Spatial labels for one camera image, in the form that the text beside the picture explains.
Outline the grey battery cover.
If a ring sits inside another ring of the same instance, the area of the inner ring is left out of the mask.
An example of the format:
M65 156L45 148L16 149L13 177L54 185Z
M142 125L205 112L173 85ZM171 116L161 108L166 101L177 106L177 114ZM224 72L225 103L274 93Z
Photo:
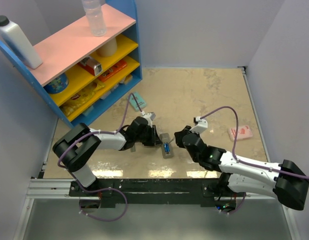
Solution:
M130 149L130 151L131 151L132 153L135 152L135 151L136 151L136 146L133 145L132 148Z

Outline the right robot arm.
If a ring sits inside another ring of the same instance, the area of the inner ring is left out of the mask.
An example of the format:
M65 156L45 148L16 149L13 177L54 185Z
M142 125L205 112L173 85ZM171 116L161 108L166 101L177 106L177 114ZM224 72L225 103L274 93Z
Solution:
M231 193L255 193L277 199L297 211L305 207L309 177L293 162L262 162L204 143L190 126L174 133L176 145L186 149L191 159L208 171L219 172L219 182L211 191L224 197Z

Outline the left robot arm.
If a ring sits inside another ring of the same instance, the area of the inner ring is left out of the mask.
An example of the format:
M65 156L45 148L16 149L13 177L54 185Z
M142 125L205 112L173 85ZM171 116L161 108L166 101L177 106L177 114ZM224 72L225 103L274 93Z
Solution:
M118 131L107 132L89 128L80 123L52 147L59 158L58 165L65 168L81 185L80 190L86 196L98 191L97 177L88 166L88 160L97 149L126 151L141 143L145 147L162 144L152 119L136 117L131 124Z

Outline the grey remote control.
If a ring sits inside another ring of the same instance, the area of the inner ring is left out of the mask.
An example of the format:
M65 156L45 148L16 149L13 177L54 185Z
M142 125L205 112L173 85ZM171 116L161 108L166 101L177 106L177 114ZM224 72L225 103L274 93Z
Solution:
M174 157L174 152L172 148L172 140L168 133L162 133L159 135L159 139L161 140L161 151L162 157L164 159L170 159Z

